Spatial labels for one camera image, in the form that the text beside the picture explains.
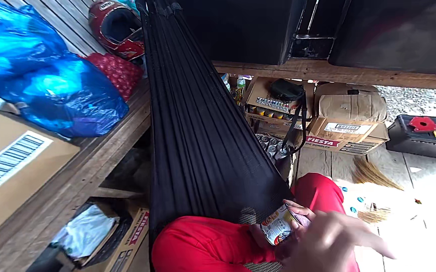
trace hand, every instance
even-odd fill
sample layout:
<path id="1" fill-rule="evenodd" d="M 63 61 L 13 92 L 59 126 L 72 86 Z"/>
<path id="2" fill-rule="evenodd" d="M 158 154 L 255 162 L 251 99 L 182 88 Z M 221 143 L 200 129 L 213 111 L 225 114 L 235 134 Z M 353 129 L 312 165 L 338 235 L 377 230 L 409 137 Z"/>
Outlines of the hand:
<path id="1" fill-rule="evenodd" d="M 344 214 L 317 212 L 308 230 L 300 231 L 299 227 L 298 232 L 300 246 L 282 271 L 345 272 L 355 245 L 394 258 L 384 240 L 370 232 L 364 222 Z"/>
<path id="2" fill-rule="evenodd" d="M 284 199 L 283 203 L 287 203 L 288 208 L 292 212 L 301 214 L 311 221 L 315 217 L 315 213 L 313 213 L 309 208 L 303 207 L 294 201 Z M 275 258 L 278 262 L 282 263 L 282 265 L 285 265 L 288 261 L 290 261 L 292 252 L 297 250 L 297 247 L 300 246 L 298 241 L 300 241 L 307 230 L 304 226 L 295 221 L 291 222 L 291 227 L 293 231 L 292 234 L 274 248 Z"/>

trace gravel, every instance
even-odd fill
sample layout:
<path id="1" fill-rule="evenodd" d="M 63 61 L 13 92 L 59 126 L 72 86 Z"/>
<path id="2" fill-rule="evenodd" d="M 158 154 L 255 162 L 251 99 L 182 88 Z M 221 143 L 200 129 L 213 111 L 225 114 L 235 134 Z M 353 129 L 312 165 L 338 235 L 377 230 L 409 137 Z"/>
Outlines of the gravel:
<path id="1" fill-rule="evenodd" d="M 436 117 L 436 90 L 391 86 L 375 86 L 386 99 L 387 121 L 393 122 L 397 115 Z"/>

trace white plastic bag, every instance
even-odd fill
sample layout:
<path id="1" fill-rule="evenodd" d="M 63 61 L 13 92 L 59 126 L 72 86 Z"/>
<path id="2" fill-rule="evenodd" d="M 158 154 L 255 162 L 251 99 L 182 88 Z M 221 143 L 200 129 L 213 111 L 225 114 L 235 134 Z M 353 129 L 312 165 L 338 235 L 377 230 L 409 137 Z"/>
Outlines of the white plastic bag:
<path id="1" fill-rule="evenodd" d="M 97 205 L 77 215 L 52 239 L 69 257 L 89 256 L 111 230 L 117 217 L 107 217 Z"/>

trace red pants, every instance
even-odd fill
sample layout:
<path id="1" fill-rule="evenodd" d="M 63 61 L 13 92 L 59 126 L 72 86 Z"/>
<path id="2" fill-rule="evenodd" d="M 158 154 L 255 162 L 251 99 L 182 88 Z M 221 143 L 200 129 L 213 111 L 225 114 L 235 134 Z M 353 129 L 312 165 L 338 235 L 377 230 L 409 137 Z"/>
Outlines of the red pants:
<path id="1" fill-rule="evenodd" d="M 318 173 L 299 178 L 294 195 L 298 204 L 313 211 L 345 213 L 340 188 Z M 243 264 L 275 261 L 273 250 L 260 248 L 247 225 L 197 216 L 183 216 L 166 226 L 154 242 L 151 257 L 157 272 L 249 272 Z M 352 255 L 348 272 L 356 271 L 359 267 Z"/>

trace red mesh bag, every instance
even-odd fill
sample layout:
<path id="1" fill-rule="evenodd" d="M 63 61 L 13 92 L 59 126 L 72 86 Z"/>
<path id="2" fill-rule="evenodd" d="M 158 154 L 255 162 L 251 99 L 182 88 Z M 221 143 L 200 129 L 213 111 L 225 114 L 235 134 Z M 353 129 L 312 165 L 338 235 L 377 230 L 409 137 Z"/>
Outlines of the red mesh bag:
<path id="1" fill-rule="evenodd" d="M 109 53 L 105 55 L 92 53 L 86 59 L 97 66 L 111 80 L 125 101 L 129 100 L 132 90 L 141 80 L 143 74 L 141 67 Z"/>

